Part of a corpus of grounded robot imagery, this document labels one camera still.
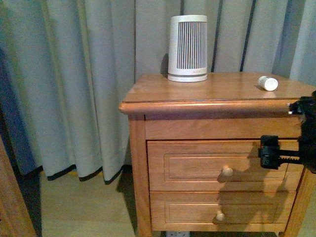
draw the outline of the heater grille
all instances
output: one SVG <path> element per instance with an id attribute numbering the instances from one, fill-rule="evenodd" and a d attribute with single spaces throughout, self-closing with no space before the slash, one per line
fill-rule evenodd
<path id="1" fill-rule="evenodd" d="M 206 22 L 179 22 L 178 69 L 206 67 Z"/>

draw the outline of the nightstand top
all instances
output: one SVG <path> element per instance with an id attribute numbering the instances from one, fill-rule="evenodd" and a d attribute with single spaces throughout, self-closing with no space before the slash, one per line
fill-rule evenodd
<path id="1" fill-rule="evenodd" d="M 278 80 L 275 91 L 258 84 L 261 76 Z M 169 81 L 144 74 L 120 104 L 124 114 L 181 112 L 287 111 L 286 103 L 310 96 L 316 87 L 267 73 L 209 73 L 201 82 Z"/>

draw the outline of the bottle cap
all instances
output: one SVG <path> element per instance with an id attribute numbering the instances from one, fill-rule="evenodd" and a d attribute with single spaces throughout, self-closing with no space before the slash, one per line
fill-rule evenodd
<path id="1" fill-rule="evenodd" d="M 274 78 L 268 78 L 266 81 L 265 81 L 265 86 L 264 88 L 267 90 L 267 91 L 273 91 L 277 88 L 278 86 L 278 82 L 276 79 Z"/>

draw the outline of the small white object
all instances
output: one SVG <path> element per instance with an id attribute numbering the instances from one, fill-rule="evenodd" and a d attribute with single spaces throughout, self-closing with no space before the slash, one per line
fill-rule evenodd
<path id="1" fill-rule="evenodd" d="M 273 91 L 278 86 L 278 81 L 275 78 L 262 76 L 258 80 L 259 85 L 267 91 Z"/>
<path id="2" fill-rule="evenodd" d="M 216 220 L 224 221 L 225 220 L 225 214 L 222 211 L 217 211 Z"/>
<path id="3" fill-rule="evenodd" d="M 174 16 L 170 22 L 168 79 L 207 79 L 207 16 Z"/>
<path id="4" fill-rule="evenodd" d="M 233 175 L 233 169 L 232 168 L 229 168 L 228 165 L 225 165 L 222 169 L 222 175 L 224 176 L 232 176 Z"/>
<path id="5" fill-rule="evenodd" d="M 190 237 L 190 231 L 167 231 L 166 237 Z"/>

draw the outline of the power outlet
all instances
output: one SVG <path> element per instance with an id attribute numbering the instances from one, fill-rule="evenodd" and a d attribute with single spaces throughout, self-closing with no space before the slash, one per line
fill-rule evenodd
<path id="1" fill-rule="evenodd" d="M 166 237 L 190 237 L 190 231 L 167 231 Z"/>

